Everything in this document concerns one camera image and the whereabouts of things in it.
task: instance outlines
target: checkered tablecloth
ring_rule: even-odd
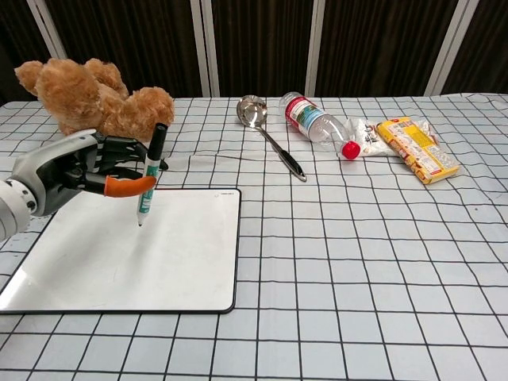
[[[268,98],[288,174],[236,99],[175,101],[158,187],[243,194],[224,315],[0,316],[0,379],[508,379],[508,97],[316,98],[341,120],[426,119],[460,173],[423,186],[397,157],[339,161]],[[39,102],[0,108],[0,174],[60,139]],[[6,284],[48,219],[1,243]]]

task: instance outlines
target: tablecloth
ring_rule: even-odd
[[[508,97],[313,100],[342,121],[424,118],[460,173],[423,186],[397,157],[338,160],[268,98],[302,183],[236,99],[176,99],[158,187],[241,189],[235,309],[0,316],[0,379],[508,379]],[[2,179],[61,138],[39,102],[0,123]],[[46,223],[1,243],[0,286]]]

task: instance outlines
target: brown plush toy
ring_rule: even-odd
[[[160,87],[143,87],[131,96],[113,63],[95,58],[80,65],[51,58],[14,69],[20,84],[37,96],[64,135],[97,129],[104,135],[148,142],[157,122],[170,125],[173,98]]]

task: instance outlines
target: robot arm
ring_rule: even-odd
[[[117,167],[144,160],[146,152],[135,139],[88,129],[20,155],[12,175],[0,181],[0,241],[23,231],[30,215],[52,214],[80,191],[129,197],[152,189],[154,177]],[[163,161],[160,167],[167,169]]]

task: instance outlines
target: curtain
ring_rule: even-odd
[[[456,4],[327,1],[316,96],[422,95]]]
[[[464,36],[443,94],[508,94],[508,1],[482,0]]]
[[[46,0],[69,58],[116,64],[130,91],[201,96],[189,0]]]
[[[213,0],[221,96],[305,90],[312,0]]]
[[[11,101],[32,101],[14,74],[25,61],[46,61],[50,55],[25,1],[0,1],[0,105]]]

